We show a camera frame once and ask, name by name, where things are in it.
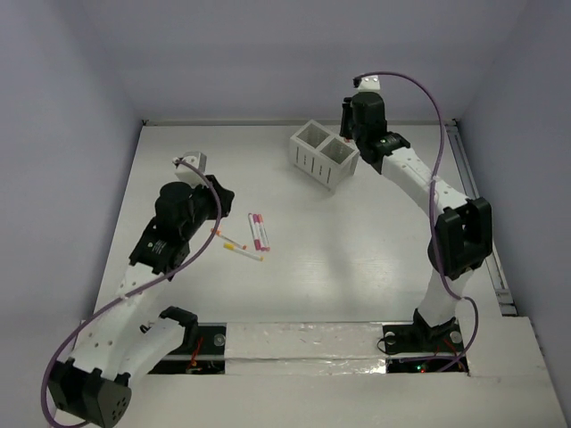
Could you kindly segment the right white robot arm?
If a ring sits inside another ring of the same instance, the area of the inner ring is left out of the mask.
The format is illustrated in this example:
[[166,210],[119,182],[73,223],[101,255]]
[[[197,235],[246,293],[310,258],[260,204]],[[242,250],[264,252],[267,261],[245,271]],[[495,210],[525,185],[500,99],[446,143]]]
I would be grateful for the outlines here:
[[389,131],[384,100],[375,92],[344,98],[340,135],[351,139],[360,157],[406,193],[429,219],[427,256],[433,272],[408,331],[396,335],[394,342],[412,340],[418,348],[430,350],[451,331],[468,280],[492,253],[491,204],[449,186],[417,156],[408,140]]

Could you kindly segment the yellow-capped white marker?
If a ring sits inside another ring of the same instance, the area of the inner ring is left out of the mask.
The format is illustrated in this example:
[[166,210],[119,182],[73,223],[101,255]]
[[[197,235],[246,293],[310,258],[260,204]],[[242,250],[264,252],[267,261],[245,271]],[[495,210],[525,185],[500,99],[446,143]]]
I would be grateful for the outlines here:
[[235,252],[235,253],[240,254],[240,255],[247,257],[249,259],[253,259],[253,260],[257,260],[257,261],[263,261],[264,260],[263,256],[251,253],[251,252],[249,252],[243,248],[235,246],[232,243],[224,243],[223,247],[229,251]]

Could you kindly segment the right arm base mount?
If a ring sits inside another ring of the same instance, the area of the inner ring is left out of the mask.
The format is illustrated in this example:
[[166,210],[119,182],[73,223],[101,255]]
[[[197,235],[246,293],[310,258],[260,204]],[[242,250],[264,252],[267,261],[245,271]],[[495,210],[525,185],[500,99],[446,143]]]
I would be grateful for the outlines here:
[[388,373],[469,373],[455,316],[431,327],[416,310],[409,324],[383,325],[377,350],[388,357]]

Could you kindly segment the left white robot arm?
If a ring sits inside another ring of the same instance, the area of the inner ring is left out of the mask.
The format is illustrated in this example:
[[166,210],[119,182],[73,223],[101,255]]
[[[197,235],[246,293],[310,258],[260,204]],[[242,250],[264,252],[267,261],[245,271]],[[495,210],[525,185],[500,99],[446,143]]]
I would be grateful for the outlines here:
[[155,302],[174,275],[196,260],[190,240],[203,223],[228,216],[234,192],[213,175],[164,185],[112,299],[70,336],[66,358],[46,369],[44,399],[79,426],[114,427],[125,415],[137,381],[171,351],[197,342],[196,314]]

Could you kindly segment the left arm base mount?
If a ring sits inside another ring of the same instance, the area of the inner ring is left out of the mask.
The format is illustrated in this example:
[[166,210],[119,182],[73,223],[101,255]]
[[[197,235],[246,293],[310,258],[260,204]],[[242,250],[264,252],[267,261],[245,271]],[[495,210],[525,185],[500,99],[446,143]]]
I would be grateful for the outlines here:
[[194,343],[183,343],[157,363],[149,374],[223,375],[226,341],[226,324],[199,324]]

